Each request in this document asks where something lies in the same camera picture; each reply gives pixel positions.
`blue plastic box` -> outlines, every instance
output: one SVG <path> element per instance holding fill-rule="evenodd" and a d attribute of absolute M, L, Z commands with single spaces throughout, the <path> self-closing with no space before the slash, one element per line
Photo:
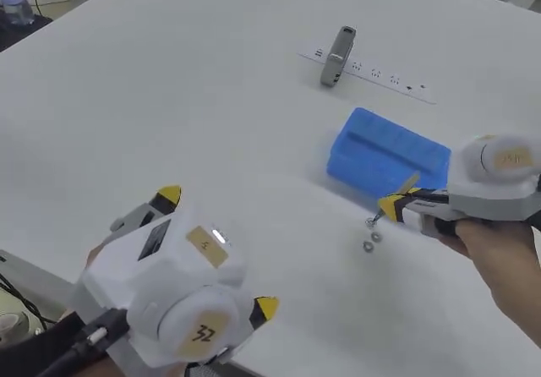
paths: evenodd
<path fill-rule="evenodd" d="M 331 149 L 327 172 L 375 199 L 395 193 L 415 172 L 416 187 L 444 189 L 451 151 L 363 108 Z"/>

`white table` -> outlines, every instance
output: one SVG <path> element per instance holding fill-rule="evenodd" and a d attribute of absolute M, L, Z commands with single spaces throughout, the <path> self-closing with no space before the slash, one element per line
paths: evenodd
<path fill-rule="evenodd" d="M 342 25 L 352 57 L 426 79 L 438 104 L 350 76 L 321 88 L 295 53 Z M 67 293 L 112 219 L 180 182 L 246 249 L 248 284 L 281 298 L 243 366 L 538 375 L 471 263 L 384 221 L 366 254 L 369 213 L 325 164 L 355 106 L 449 146 L 536 134 L 540 40 L 539 15 L 495 0 L 91 0 L 0 57 L 1 247 L 27 263 L 9 275 Z"/>

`power outlet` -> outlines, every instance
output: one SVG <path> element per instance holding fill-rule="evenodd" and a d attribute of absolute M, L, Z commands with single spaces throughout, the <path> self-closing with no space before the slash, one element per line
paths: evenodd
<path fill-rule="evenodd" d="M 324 51 L 322 47 L 312 47 L 312 50 L 300 52 L 299 55 L 318 63 L 325 63 L 325 60 L 327 59 L 327 51 Z M 371 83 L 381 85 L 390 90 L 400 92 L 405 96 L 411 96 L 412 98 L 429 104 L 436 103 L 426 84 L 417 84 L 398 74 L 386 73 L 380 67 L 362 61 L 359 58 L 354 59 L 350 57 L 346 62 L 346 66 L 344 66 L 343 72 L 359 77 L 360 79 L 366 79 Z"/>

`nut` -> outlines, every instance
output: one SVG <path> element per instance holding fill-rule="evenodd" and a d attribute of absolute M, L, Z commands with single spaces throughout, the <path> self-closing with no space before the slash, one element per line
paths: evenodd
<path fill-rule="evenodd" d="M 374 244 L 368 240 L 365 240 L 363 242 L 363 249 L 366 253 L 372 253 L 374 251 Z"/>
<path fill-rule="evenodd" d="M 372 239 L 372 242 L 376 242 L 376 243 L 379 243 L 383 240 L 381 233 L 377 233 L 377 232 L 372 232 L 372 234 L 370 234 L 370 238 Z"/>
<path fill-rule="evenodd" d="M 374 229 L 375 227 L 374 218 L 367 218 L 366 221 L 364 221 L 364 223 L 368 229 Z"/>

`bottle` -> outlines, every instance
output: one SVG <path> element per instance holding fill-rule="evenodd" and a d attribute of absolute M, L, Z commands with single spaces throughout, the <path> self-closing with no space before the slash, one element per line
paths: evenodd
<path fill-rule="evenodd" d="M 35 16 L 32 7 L 26 0 L 0 0 L 8 20 L 13 25 L 30 25 Z"/>

